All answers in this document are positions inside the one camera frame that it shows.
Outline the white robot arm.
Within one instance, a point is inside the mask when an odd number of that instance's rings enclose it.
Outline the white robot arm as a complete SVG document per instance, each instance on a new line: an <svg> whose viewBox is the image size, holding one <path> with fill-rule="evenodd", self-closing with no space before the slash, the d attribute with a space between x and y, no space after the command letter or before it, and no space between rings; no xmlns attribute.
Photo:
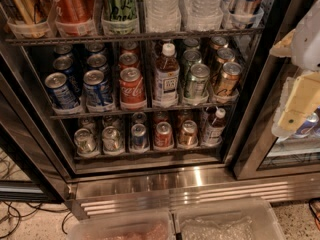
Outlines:
<svg viewBox="0 0 320 240"><path fill-rule="evenodd" d="M271 132L287 138L297 132L320 105L320 0L317 0L297 26L272 46L269 54L289 57L302 70L283 85Z"/></svg>

